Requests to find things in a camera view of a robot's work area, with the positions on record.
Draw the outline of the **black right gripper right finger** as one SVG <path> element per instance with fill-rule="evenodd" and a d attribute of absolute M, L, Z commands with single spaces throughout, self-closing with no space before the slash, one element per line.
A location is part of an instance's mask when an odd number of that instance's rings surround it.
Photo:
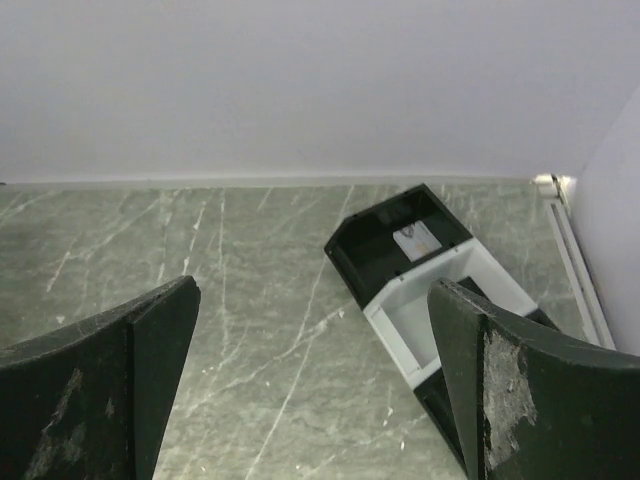
<path fill-rule="evenodd" d="M 427 305 L 468 478 L 638 478 L 638 357 L 447 279 Z"/>

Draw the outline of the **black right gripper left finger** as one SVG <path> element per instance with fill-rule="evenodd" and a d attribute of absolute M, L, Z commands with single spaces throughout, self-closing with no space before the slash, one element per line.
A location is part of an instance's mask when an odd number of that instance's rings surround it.
<path fill-rule="evenodd" d="M 152 478 L 199 306 L 181 276 L 2 349 L 2 478 Z"/>

